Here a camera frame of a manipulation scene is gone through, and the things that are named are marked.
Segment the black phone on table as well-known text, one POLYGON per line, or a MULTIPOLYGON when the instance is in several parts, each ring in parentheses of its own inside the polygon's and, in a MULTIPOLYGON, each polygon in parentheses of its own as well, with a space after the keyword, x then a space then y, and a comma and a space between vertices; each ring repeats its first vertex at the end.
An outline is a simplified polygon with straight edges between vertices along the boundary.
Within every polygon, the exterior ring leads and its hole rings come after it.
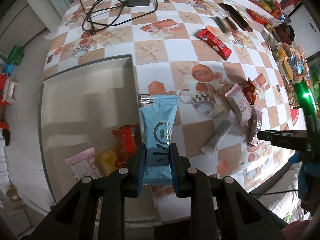
POLYGON ((244 31, 247 32, 252 32, 253 29, 251 28, 251 26, 247 23, 247 21, 240 15, 239 12, 237 12, 231 5, 229 4, 225 4, 225 3, 219 3, 219 6, 224 9, 227 10, 230 15, 231 18, 235 21, 235 23, 244 31))

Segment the dark wrapped bar far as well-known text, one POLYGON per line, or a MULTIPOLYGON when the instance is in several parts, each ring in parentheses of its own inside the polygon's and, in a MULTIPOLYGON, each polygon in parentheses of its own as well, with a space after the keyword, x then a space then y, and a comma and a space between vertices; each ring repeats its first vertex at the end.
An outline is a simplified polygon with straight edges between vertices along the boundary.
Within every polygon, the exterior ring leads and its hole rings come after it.
POLYGON ((214 21, 217 23, 217 25, 219 26, 219 28, 222 30, 223 33, 225 34, 229 33, 227 26, 224 24, 224 22, 220 17, 215 16, 214 21))

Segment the clear dark bar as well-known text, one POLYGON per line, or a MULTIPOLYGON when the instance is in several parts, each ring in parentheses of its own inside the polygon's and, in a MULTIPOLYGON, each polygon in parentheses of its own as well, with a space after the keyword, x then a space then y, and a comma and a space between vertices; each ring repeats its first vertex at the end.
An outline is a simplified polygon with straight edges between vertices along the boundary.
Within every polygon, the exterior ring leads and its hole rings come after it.
POLYGON ((228 132, 233 127, 234 122, 232 120, 222 120, 217 128, 215 129, 215 133, 213 137, 208 141, 202 148, 201 152, 207 157, 211 158, 213 153, 216 151, 218 145, 225 138, 228 132))

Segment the red long snack packet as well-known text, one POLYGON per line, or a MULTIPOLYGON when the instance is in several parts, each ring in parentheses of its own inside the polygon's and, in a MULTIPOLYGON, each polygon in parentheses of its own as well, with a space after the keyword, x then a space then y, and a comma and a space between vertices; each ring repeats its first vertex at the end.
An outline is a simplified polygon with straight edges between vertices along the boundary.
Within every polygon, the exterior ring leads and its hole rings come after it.
POLYGON ((232 54, 229 49, 216 35, 210 32, 207 28, 196 32, 195 36, 204 41, 208 46, 213 48, 225 61, 228 60, 232 54))

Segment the light blue snack packet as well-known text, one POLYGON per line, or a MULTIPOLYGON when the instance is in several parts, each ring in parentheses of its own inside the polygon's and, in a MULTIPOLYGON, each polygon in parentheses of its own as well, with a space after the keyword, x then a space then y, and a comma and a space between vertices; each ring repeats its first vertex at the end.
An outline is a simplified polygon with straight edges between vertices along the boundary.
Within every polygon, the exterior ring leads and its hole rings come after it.
POLYGON ((169 145, 176 118, 176 95, 143 95, 140 107, 144 123, 146 166, 143 184, 167 186, 172 184, 169 145))

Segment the pink crispy cranberry packet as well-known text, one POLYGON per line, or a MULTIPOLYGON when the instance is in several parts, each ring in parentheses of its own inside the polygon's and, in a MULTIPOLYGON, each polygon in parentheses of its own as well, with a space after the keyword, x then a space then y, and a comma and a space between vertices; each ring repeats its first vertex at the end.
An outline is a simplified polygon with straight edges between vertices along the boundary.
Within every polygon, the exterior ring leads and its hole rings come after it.
POLYGON ((101 177, 100 170, 95 165, 95 148, 93 147, 65 159, 65 163, 71 169, 77 181, 80 181, 85 176, 93 179, 101 177))

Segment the green plastic bucket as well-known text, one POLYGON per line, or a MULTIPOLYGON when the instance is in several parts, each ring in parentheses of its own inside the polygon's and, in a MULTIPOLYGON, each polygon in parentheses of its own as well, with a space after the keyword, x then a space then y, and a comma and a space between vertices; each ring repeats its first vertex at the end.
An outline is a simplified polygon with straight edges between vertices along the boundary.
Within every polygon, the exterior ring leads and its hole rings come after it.
POLYGON ((24 58, 24 50, 18 45, 14 45, 7 58, 7 64, 19 66, 24 58))

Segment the grey cardboard box tray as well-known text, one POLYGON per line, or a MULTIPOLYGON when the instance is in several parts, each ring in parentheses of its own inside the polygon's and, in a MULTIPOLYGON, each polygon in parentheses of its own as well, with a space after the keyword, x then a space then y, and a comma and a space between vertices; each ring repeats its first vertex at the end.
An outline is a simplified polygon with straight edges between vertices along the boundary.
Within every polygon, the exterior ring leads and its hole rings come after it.
POLYGON ((112 130, 139 124, 131 55, 94 60, 44 79, 38 130, 44 174, 55 203, 76 184, 67 158, 116 140, 112 130))

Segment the yellow snack packet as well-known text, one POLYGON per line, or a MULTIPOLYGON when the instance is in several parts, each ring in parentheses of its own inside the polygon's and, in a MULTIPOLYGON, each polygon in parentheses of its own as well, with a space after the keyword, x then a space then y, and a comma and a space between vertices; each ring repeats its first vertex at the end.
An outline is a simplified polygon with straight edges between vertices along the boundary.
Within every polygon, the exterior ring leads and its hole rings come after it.
POLYGON ((104 176, 110 175, 116 168, 117 152, 115 147, 102 148, 97 152, 98 167, 104 176))

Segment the pink long snack packet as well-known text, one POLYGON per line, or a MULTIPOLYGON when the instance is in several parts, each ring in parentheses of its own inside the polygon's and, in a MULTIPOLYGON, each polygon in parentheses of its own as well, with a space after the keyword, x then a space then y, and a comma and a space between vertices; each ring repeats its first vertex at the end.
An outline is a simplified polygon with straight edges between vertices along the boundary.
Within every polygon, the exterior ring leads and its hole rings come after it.
POLYGON ((258 141, 258 132, 261 130, 262 126, 262 116, 263 111, 257 106, 252 107, 252 116, 248 122, 248 133, 246 141, 249 144, 256 144, 258 141))

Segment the red crinkled candy wrapper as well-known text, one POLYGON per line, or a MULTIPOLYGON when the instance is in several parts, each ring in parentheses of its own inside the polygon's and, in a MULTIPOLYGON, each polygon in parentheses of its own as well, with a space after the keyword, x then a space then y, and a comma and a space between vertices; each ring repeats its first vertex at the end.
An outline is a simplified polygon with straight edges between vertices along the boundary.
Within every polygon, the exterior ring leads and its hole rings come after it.
POLYGON ((248 78, 246 85, 244 86, 242 91, 248 102, 254 105, 257 99, 257 87, 255 83, 250 80, 250 78, 248 78))

